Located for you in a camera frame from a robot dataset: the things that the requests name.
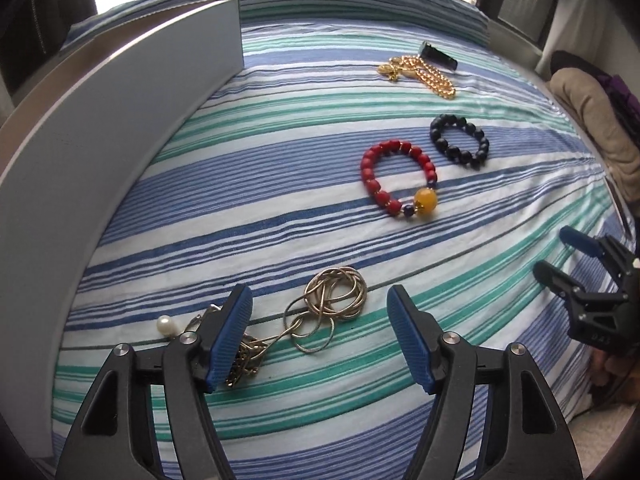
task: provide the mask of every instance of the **beige blanket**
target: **beige blanket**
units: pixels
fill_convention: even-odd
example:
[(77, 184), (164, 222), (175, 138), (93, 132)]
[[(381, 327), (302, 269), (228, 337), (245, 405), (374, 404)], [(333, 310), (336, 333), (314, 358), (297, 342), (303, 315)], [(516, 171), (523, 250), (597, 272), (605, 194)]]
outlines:
[(605, 91), (577, 68), (558, 70), (547, 85), (593, 139), (631, 213), (640, 216), (640, 151), (618, 123)]

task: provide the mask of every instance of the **blue striped fabric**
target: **blue striped fabric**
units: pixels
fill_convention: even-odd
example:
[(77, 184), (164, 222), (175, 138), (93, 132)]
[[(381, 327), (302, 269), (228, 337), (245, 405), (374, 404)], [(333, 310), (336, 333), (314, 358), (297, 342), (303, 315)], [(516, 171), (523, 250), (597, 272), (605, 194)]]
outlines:
[[(134, 0), (71, 27), (63, 50), (149, 12), (199, 0)], [(243, 24), (300, 18), (353, 18), (406, 22), (488, 44), (486, 16), (462, 0), (240, 0)]]
[[(564, 307), (531, 266), (545, 259), (590, 290), (608, 290), (600, 264), (562, 245), (558, 230), (568, 224), (634, 243), (565, 115), (482, 46), (432, 28), (274, 20), (242, 33), (245, 70), (157, 154), (81, 280), (56, 368), (56, 453), (113, 345), (158, 345), (158, 316), (184, 325), (237, 282), (254, 291), (250, 333), (271, 335), (308, 280), (341, 265), (362, 273), (369, 296), (328, 349), (309, 356), (281, 341), (253, 379), (207, 396), (239, 479), (402, 478), (432, 399), (413, 383), (386, 317), (393, 283), (473, 344), (523, 342), (571, 417), (588, 388), (588, 352), (567, 338)], [(459, 61), (448, 74), (453, 101), (376, 73), (378, 62), (415, 52), (424, 39)], [(481, 170), (433, 149), (428, 125), (443, 112), (486, 132)], [(461, 132), (447, 137), (475, 143)], [(418, 144), (438, 169), (439, 204), (428, 221), (390, 218), (360, 182), (362, 153), (391, 138)], [(405, 200), (424, 185), (416, 169), (393, 156), (376, 174)], [(478, 388), (460, 476), (473, 470), (485, 403)], [(159, 386), (152, 405), (164, 471), (180, 478)]]

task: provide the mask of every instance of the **gold chain necklace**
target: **gold chain necklace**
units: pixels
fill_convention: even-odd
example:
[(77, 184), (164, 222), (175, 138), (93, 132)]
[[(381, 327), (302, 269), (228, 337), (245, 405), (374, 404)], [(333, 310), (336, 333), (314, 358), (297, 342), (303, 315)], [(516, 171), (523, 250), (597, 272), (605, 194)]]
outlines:
[(419, 56), (392, 57), (388, 63), (378, 67), (378, 73), (386, 75), (389, 81), (398, 81), (400, 75), (419, 79), (444, 99), (453, 99), (456, 96), (453, 83), (440, 70)]
[[(339, 285), (346, 285), (350, 290), (340, 296), (333, 296)], [(306, 308), (297, 314), (292, 313), (291, 308), (301, 300), (305, 301)], [(351, 300), (351, 302), (340, 308), (333, 307), (333, 304), (345, 300)], [(257, 374), (267, 350), (286, 335), (290, 336), (293, 345), (305, 354), (315, 354), (325, 349), (334, 338), (335, 322), (357, 317), (362, 312), (366, 300), (367, 283), (353, 267), (331, 267), (319, 272), (307, 283), (304, 293), (291, 301), (284, 309), (282, 313), (284, 329), (282, 332), (261, 339), (247, 333), (242, 336), (240, 348), (226, 377), (226, 385), (234, 386), (242, 377)], [(207, 312), (219, 309), (220, 307), (217, 305), (211, 305), (204, 313), (191, 319), (184, 331), (197, 330)], [(291, 322), (289, 322), (290, 316), (295, 316)], [(309, 332), (298, 332), (298, 329), (304, 324), (305, 318), (308, 317), (316, 318), (315, 326)], [(300, 342), (318, 332), (325, 319), (329, 321), (330, 330), (324, 342), (313, 348), (302, 346)]]

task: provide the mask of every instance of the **black beaded bracelet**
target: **black beaded bracelet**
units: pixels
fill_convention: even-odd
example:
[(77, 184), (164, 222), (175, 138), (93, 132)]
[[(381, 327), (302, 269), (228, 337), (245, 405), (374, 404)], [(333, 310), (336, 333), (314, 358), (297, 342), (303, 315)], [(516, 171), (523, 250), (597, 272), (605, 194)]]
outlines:
[[(460, 150), (457, 146), (451, 146), (447, 139), (442, 137), (447, 126), (455, 126), (478, 140), (480, 144), (475, 155), (472, 155), (467, 150)], [(484, 136), (484, 131), (476, 128), (474, 124), (466, 122), (464, 117), (456, 117), (451, 114), (442, 114), (436, 117), (431, 121), (430, 136), (439, 152), (444, 153), (444, 155), (458, 161), (460, 164), (477, 166), (482, 164), (489, 155), (489, 140)]]

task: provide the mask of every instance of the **blue gripper pad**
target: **blue gripper pad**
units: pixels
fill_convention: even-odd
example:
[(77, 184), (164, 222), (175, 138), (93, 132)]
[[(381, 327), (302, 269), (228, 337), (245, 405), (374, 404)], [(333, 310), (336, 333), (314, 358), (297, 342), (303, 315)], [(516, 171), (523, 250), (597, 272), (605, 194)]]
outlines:
[(415, 326), (414, 320), (407, 312), (398, 293), (389, 289), (386, 294), (386, 314), (400, 343), (404, 360), (409, 366), (414, 381), (428, 394), (433, 392), (435, 380), (431, 373), (431, 355), (422, 336)]
[(560, 241), (565, 245), (575, 247), (581, 253), (591, 258), (601, 258), (604, 256), (604, 250), (597, 240), (568, 225), (560, 229)]
[(218, 334), (216, 342), (209, 354), (209, 371), (207, 373), (207, 391), (212, 392), (222, 383), (231, 370), (236, 358), (242, 335), (246, 329), (253, 310), (254, 297), (251, 289), (245, 287), (236, 302), (231, 306), (231, 312), (226, 316), (224, 325)]

